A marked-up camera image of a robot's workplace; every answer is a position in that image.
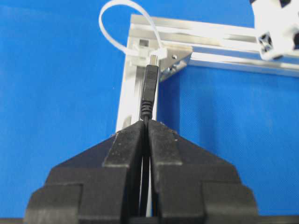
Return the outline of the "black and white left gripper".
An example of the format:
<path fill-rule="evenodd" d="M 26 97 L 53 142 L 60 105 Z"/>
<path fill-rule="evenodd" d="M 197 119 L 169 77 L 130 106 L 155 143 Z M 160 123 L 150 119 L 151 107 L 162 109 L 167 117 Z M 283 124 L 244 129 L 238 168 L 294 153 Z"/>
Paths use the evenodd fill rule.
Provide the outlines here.
<path fill-rule="evenodd" d="M 256 40 L 263 60 L 299 55 L 299 2 L 251 0 Z"/>

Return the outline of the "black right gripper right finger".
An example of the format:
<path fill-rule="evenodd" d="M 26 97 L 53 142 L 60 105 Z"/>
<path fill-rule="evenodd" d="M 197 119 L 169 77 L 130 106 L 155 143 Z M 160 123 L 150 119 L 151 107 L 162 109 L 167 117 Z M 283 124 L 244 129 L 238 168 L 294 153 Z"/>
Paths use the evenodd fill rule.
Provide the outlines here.
<path fill-rule="evenodd" d="M 157 121 L 148 132 L 160 219 L 257 219 L 254 195 L 234 165 Z"/>

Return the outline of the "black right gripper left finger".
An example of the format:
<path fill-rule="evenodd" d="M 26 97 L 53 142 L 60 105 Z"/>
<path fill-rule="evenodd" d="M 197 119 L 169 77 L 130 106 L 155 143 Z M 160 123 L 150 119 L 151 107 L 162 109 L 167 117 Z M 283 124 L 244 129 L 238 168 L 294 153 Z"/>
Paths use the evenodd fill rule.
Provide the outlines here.
<path fill-rule="evenodd" d="M 139 214 L 144 123 L 53 167 L 26 221 L 127 221 Z"/>

